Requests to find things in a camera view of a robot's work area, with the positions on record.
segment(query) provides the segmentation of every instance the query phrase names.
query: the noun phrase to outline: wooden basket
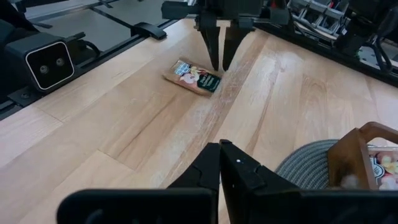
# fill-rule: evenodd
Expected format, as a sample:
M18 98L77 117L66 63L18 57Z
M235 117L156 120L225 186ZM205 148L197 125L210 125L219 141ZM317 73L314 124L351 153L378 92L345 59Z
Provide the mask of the wooden basket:
M354 128L328 151L329 185L340 186L341 179L354 174L361 189L378 190L369 159L367 143L374 138L383 138L398 144L398 131L377 122Z

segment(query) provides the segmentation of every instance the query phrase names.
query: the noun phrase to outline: camera lens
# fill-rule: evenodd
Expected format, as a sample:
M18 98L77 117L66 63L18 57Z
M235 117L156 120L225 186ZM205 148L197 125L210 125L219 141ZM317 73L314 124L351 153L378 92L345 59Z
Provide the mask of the camera lens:
M40 66L40 73L41 74L47 74L49 72L49 68L46 65Z
M62 65L65 64L65 61L62 58L58 58L56 63L57 63L58 66L62 66Z

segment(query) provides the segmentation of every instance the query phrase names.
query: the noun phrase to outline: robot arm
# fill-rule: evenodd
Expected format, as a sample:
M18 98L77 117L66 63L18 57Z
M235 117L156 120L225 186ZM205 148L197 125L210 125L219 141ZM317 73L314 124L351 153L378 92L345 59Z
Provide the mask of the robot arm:
M227 71L240 43L254 30L254 23L286 25L289 10L285 0L198 0L189 6L187 2L165 1L162 5L164 19L183 19L195 16L195 28L200 31L209 51L211 64L219 67L218 36L220 28L217 20L229 20L226 28L223 69Z

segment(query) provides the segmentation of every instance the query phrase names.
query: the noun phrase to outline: metal frame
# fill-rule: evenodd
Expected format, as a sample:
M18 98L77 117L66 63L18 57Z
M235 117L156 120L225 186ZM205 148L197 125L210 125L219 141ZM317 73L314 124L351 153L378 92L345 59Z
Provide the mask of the metal frame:
M347 56L335 50L332 47L331 42L322 37L320 34L315 34L311 31L305 30L304 32L313 37L309 38L304 37L301 34L296 34L295 32L278 25L255 24L255 27L288 42L299 45L330 60L334 60L367 76L388 83L394 87L398 87L398 69L393 68L392 72L386 75L372 65L363 63L354 57Z

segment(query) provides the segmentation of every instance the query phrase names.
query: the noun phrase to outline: light wood surface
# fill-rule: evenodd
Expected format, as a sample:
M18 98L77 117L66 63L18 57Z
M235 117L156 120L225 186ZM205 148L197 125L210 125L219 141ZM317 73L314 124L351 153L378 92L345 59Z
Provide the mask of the light wood surface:
M261 30L216 93L198 96L162 72L179 57L211 68L201 35L188 20L166 32L0 122L0 223L55 223L78 189L166 187L221 138L275 169L368 121L398 128L398 89ZM222 194L220 214L228 223Z

